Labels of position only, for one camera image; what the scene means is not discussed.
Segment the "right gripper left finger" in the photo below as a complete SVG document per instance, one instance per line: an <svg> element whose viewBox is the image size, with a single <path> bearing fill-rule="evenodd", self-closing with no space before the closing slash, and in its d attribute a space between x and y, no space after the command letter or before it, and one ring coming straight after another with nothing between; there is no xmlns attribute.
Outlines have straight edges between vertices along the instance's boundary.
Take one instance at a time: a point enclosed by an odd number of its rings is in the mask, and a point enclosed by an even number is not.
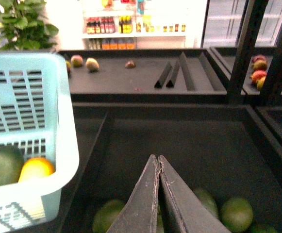
<svg viewBox="0 0 282 233"><path fill-rule="evenodd" d="M109 233L155 233L157 230L160 166L150 155L124 208Z"/></svg>

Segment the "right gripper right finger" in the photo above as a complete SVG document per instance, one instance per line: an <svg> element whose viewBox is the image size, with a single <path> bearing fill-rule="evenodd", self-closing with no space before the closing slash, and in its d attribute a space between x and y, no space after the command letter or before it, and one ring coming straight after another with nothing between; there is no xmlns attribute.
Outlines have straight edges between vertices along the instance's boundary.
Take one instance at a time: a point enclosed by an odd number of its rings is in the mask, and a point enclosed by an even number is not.
<svg viewBox="0 0 282 233"><path fill-rule="evenodd" d="M201 203L164 156L158 157L160 208L166 233L228 233L229 230Z"/></svg>

